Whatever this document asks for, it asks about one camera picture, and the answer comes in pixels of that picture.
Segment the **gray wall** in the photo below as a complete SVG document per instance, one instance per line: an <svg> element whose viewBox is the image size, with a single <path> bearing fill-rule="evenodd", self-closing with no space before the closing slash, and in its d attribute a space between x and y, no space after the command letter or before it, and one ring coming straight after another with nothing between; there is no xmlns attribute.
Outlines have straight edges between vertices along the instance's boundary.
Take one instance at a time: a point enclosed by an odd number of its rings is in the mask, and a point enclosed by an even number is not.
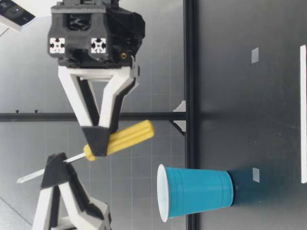
<svg viewBox="0 0 307 230"><path fill-rule="evenodd" d="M137 56L140 86L125 99L123 111L172 111L184 99L182 0L120 4L146 21ZM40 18L19 34L8 31L0 38L1 113L72 112L57 64L46 54L49 26L50 18ZM102 93L99 86L95 91ZM134 123L120 122L120 129ZM110 204L114 230L185 229L184 218L161 222L155 183L158 164L184 167L184 138L168 122L154 126L152 140L96 162L73 164L88 192ZM48 155L73 156L85 144L76 122L0 123L0 229L28 230L33 222L41 179L17 185L17 178L44 167Z"/></svg>

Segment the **screwdriver shaft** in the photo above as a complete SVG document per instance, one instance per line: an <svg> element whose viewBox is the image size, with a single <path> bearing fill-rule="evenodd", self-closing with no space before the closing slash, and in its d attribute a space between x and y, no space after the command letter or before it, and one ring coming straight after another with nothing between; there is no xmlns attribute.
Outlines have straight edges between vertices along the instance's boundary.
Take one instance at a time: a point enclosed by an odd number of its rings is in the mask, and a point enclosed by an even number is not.
<svg viewBox="0 0 307 230"><path fill-rule="evenodd" d="M72 163L72 162L77 161L77 160L79 160L79 159L81 159L81 158L84 158L84 157L85 157L85 153L80 153L79 155L76 155L76 156L74 156L74 157L68 158L67 160L64 160L64 162L66 162L66 163ZM33 172L33 173L31 173L31 174L29 174L29 175L27 175L27 176L24 176L24 177L22 177L22 178L19 178L19 179L17 180L17 183L22 184L22 183L24 183L24 182L30 181L30 180L32 180L32 179L34 179L34 178L37 178L37 177L43 175L44 172L45 172L45 169L41 169L41 170L38 170L38 171L36 171L36 172Z"/></svg>

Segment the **cup rim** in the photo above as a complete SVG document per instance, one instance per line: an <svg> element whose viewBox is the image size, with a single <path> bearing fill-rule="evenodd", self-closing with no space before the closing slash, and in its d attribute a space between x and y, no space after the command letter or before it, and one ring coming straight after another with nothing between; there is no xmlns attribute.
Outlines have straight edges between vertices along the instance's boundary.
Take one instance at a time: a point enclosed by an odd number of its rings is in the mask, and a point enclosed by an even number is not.
<svg viewBox="0 0 307 230"><path fill-rule="evenodd" d="M161 201L161 196L162 194L160 193L160 183L159 180L163 179L163 181L165 182L164 185L165 186L165 190L167 191L166 193L166 204L162 203ZM158 198L158 206L159 206L159 212L160 212L160 216L162 221L165 223L168 220L168 216L169 216L169 185L168 185L168 178L167 178L167 173L166 173L166 169L165 166L160 164L159 168L158 168L158 173L157 173L157 198ZM166 215L163 216L162 214L162 206L166 209Z"/></svg>

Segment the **screwdriver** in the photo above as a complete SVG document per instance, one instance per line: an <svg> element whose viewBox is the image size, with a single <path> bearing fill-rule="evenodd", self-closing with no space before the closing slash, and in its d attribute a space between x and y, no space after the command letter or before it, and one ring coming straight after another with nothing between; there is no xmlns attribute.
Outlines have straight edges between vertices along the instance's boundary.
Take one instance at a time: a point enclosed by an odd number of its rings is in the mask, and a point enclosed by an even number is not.
<svg viewBox="0 0 307 230"><path fill-rule="evenodd" d="M140 122L136 125L128 127L122 131L116 132L110 135L109 144L107 147L107 156L111 155L114 152L118 152L120 150L126 149L133 145L139 144L145 140L148 140L154 136L155 130L153 124L146 120ZM66 163L72 163L82 158L86 158L89 161L95 161L96 157L93 155L89 145L84 147L84 152L76 155L74 157L68 158L64 160ZM22 184L26 181L30 181L36 177L43 175L45 169L41 169L39 171L33 172L27 176L19 178L17 183Z"/></svg>

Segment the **blue plastic cup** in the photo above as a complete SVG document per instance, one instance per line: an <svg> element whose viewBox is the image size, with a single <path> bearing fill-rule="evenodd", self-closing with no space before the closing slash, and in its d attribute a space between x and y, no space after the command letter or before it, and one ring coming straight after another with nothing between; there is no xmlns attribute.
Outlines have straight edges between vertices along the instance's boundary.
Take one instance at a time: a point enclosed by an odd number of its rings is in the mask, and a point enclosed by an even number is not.
<svg viewBox="0 0 307 230"><path fill-rule="evenodd" d="M160 164L157 176L161 219L231 206L234 189L226 171L177 169Z"/></svg>

